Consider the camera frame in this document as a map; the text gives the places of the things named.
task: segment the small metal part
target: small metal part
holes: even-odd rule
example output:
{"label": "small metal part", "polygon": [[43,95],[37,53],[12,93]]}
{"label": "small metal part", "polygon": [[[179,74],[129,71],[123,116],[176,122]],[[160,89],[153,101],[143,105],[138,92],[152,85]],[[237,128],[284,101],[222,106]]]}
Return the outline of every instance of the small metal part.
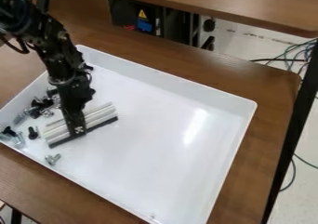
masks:
{"label": "small metal part", "polygon": [[82,126],[78,126],[75,128],[75,133],[76,134],[81,134],[84,132],[84,128]]}
{"label": "small metal part", "polygon": [[37,137],[38,137],[38,138],[41,138],[41,135],[40,135],[40,131],[39,131],[39,127],[38,127],[38,126],[35,127],[35,131],[36,131],[36,133],[37,133]]}
{"label": "small metal part", "polygon": [[34,131],[33,127],[29,126],[29,139],[36,139],[39,137],[38,133]]}
{"label": "small metal part", "polygon": [[54,113],[53,113],[53,111],[51,111],[51,110],[45,110],[45,111],[43,111],[42,115],[43,115],[45,118],[47,118],[47,117],[53,116]]}
{"label": "small metal part", "polygon": [[46,162],[47,162],[49,165],[54,166],[54,165],[56,164],[56,162],[60,159],[60,157],[61,157],[61,154],[58,153],[58,154],[56,154],[56,155],[54,155],[54,156],[52,156],[52,155],[47,155],[45,159],[46,159]]}
{"label": "small metal part", "polygon": [[28,115],[25,112],[19,113],[14,119],[13,119],[13,125],[21,125],[26,119]]}
{"label": "small metal part", "polygon": [[15,147],[17,149],[21,149],[21,148],[24,147],[25,140],[24,140],[24,137],[23,137],[23,133],[21,131],[17,133],[16,137],[13,137],[13,142],[15,143]]}
{"label": "small metal part", "polygon": [[10,126],[7,126],[5,130],[2,132],[2,134],[10,136],[17,149],[21,149],[25,145],[25,140],[24,140],[22,132],[16,133],[15,131],[11,129]]}
{"label": "small metal part", "polygon": [[9,136],[9,135],[6,135],[6,134],[4,134],[4,133],[0,133],[0,139],[2,140],[2,141],[10,141],[11,140],[11,136]]}
{"label": "small metal part", "polygon": [[7,126],[4,129],[3,133],[6,134],[6,135],[11,136],[12,138],[17,136],[17,133],[11,129],[11,126]]}

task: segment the electrical cable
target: electrical cable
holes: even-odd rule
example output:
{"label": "electrical cable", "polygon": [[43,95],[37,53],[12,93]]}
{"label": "electrical cable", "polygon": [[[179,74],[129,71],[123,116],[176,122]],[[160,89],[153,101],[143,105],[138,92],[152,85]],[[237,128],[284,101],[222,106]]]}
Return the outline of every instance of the electrical cable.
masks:
{"label": "electrical cable", "polygon": [[3,223],[3,224],[6,224],[6,222],[4,221],[4,219],[0,216],[0,221]]}
{"label": "electrical cable", "polygon": [[299,155],[297,155],[296,153],[294,153],[294,155],[300,160],[302,161],[303,163],[305,163],[306,165],[309,165],[310,167],[312,168],[315,168],[315,169],[318,169],[318,166],[317,165],[313,165],[311,163],[309,163],[308,161],[305,161],[303,158],[301,158]]}
{"label": "electrical cable", "polygon": [[283,187],[282,189],[280,189],[279,191],[285,191],[285,190],[287,190],[287,189],[294,183],[294,181],[295,181],[295,177],[296,177],[296,166],[295,166],[295,162],[294,162],[293,159],[291,160],[291,163],[292,163],[292,167],[293,167],[293,177],[292,177],[292,179],[289,181],[289,183],[288,183],[285,187]]}
{"label": "electrical cable", "polygon": [[6,44],[7,46],[9,46],[11,49],[21,53],[21,54],[28,54],[30,51],[29,49],[27,48],[27,46],[24,44],[24,42],[22,41],[22,39],[20,38],[17,38],[17,42],[20,44],[20,47],[21,48],[17,48],[15,46],[13,46],[11,43],[9,43],[7,41],[7,39],[5,38],[5,36],[3,34],[0,33],[0,40]]}
{"label": "electrical cable", "polygon": [[301,46],[305,46],[305,45],[307,45],[307,44],[313,43],[313,42],[315,42],[316,40],[317,40],[317,39],[315,38],[315,39],[312,39],[312,40],[310,40],[310,41],[308,41],[308,42],[305,42],[305,43],[302,43],[302,44],[297,44],[297,45],[289,46],[289,47],[285,50],[285,52],[284,52],[283,54],[281,54],[281,55],[279,55],[279,56],[273,58],[272,60],[269,60],[265,65],[269,65],[272,61],[275,61],[276,59],[279,59],[279,58],[281,58],[281,57],[284,57],[285,63],[287,63],[287,62],[286,62],[286,60],[288,59],[288,58],[286,57],[287,54],[289,54],[290,52],[296,50],[297,48],[299,48],[299,47],[301,47]]}
{"label": "electrical cable", "polygon": [[[295,62],[306,62],[305,59],[287,59],[288,61],[295,61]],[[285,59],[252,59],[252,62],[260,62],[260,61],[285,61]]]}

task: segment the white tray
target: white tray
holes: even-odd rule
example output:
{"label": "white tray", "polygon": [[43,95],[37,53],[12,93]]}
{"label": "white tray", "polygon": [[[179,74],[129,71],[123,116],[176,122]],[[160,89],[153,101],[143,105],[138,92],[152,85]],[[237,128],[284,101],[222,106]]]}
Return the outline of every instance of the white tray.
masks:
{"label": "white tray", "polygon": [[[85,46],[94,66],[92,109],[112,101],[119,120],[54,149],[26,139],[21,152],[150,223],[206,223],[257,104]],[[45,95],[44,73],[0,111],[0,128]],[[61,118],[28,119],[28,134]],[[60,153],[50,167],[44,157]]]}

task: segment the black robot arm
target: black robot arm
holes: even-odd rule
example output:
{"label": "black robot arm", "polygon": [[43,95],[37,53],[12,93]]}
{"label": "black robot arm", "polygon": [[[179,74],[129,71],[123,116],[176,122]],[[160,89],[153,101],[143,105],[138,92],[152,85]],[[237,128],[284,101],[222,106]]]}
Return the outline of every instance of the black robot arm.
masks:
{"label": "black robot arm", "polygon": [[[6,40],[15,37],[16,48]],[[82,110],[95,92],[82,54],[63,25],[29,0],[0,0],[0,39],[20,53],[34,49],[46,65],[48,82],[58,89],[60,105],[71,137],[86,133]]]}

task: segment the screw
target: screw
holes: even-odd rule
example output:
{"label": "screw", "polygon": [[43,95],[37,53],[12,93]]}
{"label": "screw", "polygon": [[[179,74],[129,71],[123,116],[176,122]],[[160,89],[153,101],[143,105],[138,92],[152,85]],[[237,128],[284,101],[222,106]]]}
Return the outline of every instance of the screw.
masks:
{"label": "screw", "polygon": [[29,126],[29,139],[36,139],[38,138],[39,134],[34,131],[33,127]]}
{"label": "screw", "polygon": [[6,135],[6,134],[4,134],[4,133],[0,133],[0,139],[1,140],[3,140],[3,141],[9,141],[9,140],[11,140],[11,136],[9,136],[9,135]]}
{"label": "screw", "polygon": [[23,137],[23,133],[22,132],[18,132],[16,137],[13,137],[13,142],[16,145],[17,149],[21,149],[23,148],[23,146],[25,145],[25,140]]}
{"label": "screw", "polygon": [[46,161],[48,162],[49,165],[54,166],[55,163],[60,159],[61,155],[60,153],[52,156],[52,155],[47,155],[46,156]]}

